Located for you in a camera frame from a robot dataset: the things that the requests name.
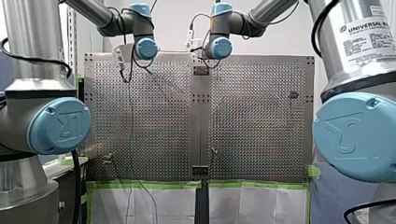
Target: metal panel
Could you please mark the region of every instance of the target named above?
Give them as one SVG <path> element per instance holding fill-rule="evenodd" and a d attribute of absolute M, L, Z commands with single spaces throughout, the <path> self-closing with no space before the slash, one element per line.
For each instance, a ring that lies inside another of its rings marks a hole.
<path fill-rule="evenodd" d="M 191 180 L 191 56 L 160 55 L 149 71 L 126 84 L 111 55 L 87 55 L 89 179 Z"/>
<path fill-rule="evenodd" d="M 210 177 L 304 181 L 312 57 L 233 56 L 212 73 Z"/>
<path fill-rule="evenodd" d="M 233 56 L 210 76 L 202 65 L 162 54 L 128 86 L 110 54 L 87 54 L 88 178 L 136 178 L 132 164 L 138 178 L 191 180 L 192 166 L 210 165 L 209 178 L 305 181 L 313 58 Z"/>

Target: universal robots logo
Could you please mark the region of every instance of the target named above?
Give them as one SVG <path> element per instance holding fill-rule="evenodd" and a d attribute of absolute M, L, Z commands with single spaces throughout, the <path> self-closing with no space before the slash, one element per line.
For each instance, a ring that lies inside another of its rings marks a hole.
<path fill-rule="evenodd" d="M 340 33 L 342 34 L 343 32 L 345 32 L 347 30 L 347 26 L 346 25 L 343 25 L 341 28 L 340 28 Z"/>

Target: metal bracket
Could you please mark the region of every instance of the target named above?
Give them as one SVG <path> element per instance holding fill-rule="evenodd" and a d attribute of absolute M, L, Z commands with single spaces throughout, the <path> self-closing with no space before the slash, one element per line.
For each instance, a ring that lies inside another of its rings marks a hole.
<path fill-rule="evenodd" d="M 195 76 L 209 76 L 209 69 L 206 66 L 194 66 Z"/>
<path fill-rule="evenodd" d="M 208 175 L 208 166 L 192 166 L 192 175 Z"/>

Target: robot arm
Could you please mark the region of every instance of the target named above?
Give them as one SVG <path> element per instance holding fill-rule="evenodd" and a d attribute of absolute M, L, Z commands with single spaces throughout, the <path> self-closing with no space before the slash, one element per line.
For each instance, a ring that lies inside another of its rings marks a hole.
<path fill-rule="evenodd" d="M 95 0 L 66 0 L 65 2 L 95 24 L 102 36 L 134 34 L 136 43 L 134 53 L 139 59 L 151 60 L 157 55 L 154 24 L 151 21 L 151 12 L 147 4 L 131 4 L 120 14 L 115 14 Z"/>
<path fill-rule="evenodd" d="M 156 56 L 148 5 L 131 4 L 114 14 L 95 0 L 66 3 L 103 36 L 134 34 L 136 58 Z M 6 88 L 7 105 L 2 101 L 0 110 L 0 156 L 70 152 L 87 136 L 90 112 L 74 98 L 76 90 L 66 80 L 71 71 L 50 62 L 64 60 L 58 1 L 4 0 L 3 4 L 14 81 Z"/>
<path fill-rule="evenodd" d="M 233 11 L 233 6 L 228 3 L 215 4 L 211 12 L 209 42 L 205 46 L 206 58 L 227 58 L 233 50 L 230 35 L 260 37 L 271 21 L 296 3 L 297 0 L 263 0 L 248 14 Z"/>
<path fill-rule="evenodd" d="M 215 4 L 206 58 L 227 58 L 230 34 L 261 36 L 269 22 L 296 2 L 263 0 L 247 15 L 233 12 L 230 4 Z M 395 182 L 396 48 L 381 1 L 305 2 L 318 27 L 329 79 L 313 125 L 316 146 L 343 175 Z"/>

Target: vertical metal post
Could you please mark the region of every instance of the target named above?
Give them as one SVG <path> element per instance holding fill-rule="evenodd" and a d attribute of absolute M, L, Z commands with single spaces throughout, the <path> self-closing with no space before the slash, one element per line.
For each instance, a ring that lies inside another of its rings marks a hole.
<path fill-rule="evenodd" d="M 194 59 L 191 78 L 192 175 L 202 186 L 195 195 L 195 224 L 209 223 L 209 121 L 212 77 L 201 60 Z"/>

